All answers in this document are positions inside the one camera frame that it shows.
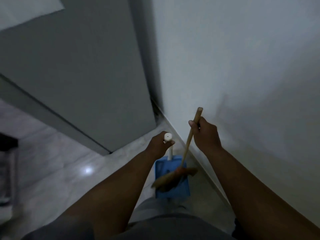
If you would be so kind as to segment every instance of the wooden broom handle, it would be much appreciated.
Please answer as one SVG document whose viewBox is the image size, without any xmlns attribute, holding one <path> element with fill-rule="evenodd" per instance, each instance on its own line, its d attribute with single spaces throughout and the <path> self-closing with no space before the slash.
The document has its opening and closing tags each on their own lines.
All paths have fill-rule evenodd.
<svg viewBox="0 0 320 240">
<path fill-rule="evenodd" d="M 199 107 L 197 109 L 197 112 L 195 113 L 195 116 L 193 119 L 194 123 L 198 124 L 200 117 L 201 117 L 201 114 L 202 114 L 202 111 L 203 111 L 203 108 L 201 108 L 201 107 Z M 192 132 L 192 129 L 190 129 L 188 139 L 186 140 L 186 149 L 184 150 L 182 161 L 181 161 L 181 167 L 183 166 L 184 160 L 186 159 L 186 155 L 188 153 L 192 137 L 193 137 L 193 132 Z"/>
</svg>

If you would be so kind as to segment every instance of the person's right hand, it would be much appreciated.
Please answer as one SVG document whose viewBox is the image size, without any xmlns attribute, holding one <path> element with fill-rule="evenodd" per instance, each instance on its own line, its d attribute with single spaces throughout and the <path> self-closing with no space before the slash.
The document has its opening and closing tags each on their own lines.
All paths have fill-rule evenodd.
<svg viewBox="0 0 320 240">
<path fill-rule="evenodd" d="M 208 123 L 204 117 L 201 117 L 199 120 L 200 129 L 192 120 L 189 121 L 189 125 L 193 131 L 195 144 L 204 154 L 222 149 L 218 130 L 215 125 Z"/>
</svg>

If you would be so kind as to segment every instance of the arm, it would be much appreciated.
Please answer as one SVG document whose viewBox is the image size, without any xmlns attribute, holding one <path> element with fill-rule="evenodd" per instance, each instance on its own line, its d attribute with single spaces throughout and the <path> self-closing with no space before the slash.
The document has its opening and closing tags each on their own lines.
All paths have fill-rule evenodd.
<svg viewBox="0 0 320 240">
<path fill-rule="evenodd" d="M 189 121 L 246 233 L 253 239 L 320 239 L 320 229 L 258 180 L 221 146 L 217 127 Z"/>
<path fill-rule="evenodd" d="M 174 141 L 163 143 L 165 131 L 154 136 L 146 150 L 89 190 L 63 215 L 77 216 L 93 225 L 95 239 L 123 232 L 154 162 Z"/>
</svg>

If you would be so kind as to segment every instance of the gray panel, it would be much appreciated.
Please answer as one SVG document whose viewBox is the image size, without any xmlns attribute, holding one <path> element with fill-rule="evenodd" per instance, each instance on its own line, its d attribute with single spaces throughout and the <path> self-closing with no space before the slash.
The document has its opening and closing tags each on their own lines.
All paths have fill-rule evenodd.
<svg viewBox="0 0 320 240">
<path fill-rule="evenodd" d="M 3 100 L 12 104 L 13 106 L 21 109 L 22 111 L 34 116 L 36 119 L 44 122 L 45 124 L 56 128 L 63 132 L 70 138 L 77 140 L 82 145 L 90 148 L 101 155 L 107 155 L 109 152 L 99 146 L 97 143 L 86 137 L 84 134 L 67 124 L 58 116 L 51 113 L 37 101 L 30 96 L 23 93 L 17 87 L 6 81 L 0 76 L 0 95 Z"/>
<path fill-rule="evenodd" d="M 0 72 L 114 151 L 156 126 L 128 2 L 61 1 L 0 33 Z"/>
</svg>

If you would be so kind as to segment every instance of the broom bristles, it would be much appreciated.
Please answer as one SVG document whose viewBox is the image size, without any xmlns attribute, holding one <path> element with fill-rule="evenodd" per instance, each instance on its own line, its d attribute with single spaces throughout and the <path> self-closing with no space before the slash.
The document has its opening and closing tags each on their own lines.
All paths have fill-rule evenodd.
<svg viewBox="0 0 320 240">
<path fill-rule="evenodd" d="M 172 188 L 176 187 L 181 178 L 185 178 L 188 175 L 194 176 L 198 172 L 197 168 L 181 168 L 178 167 L 173 172 L 167 173 L 159 178 L 157 178 L 153 184 L 152 188 L 156 188 L 162 192 L 167 192 Z"/>
</svg>

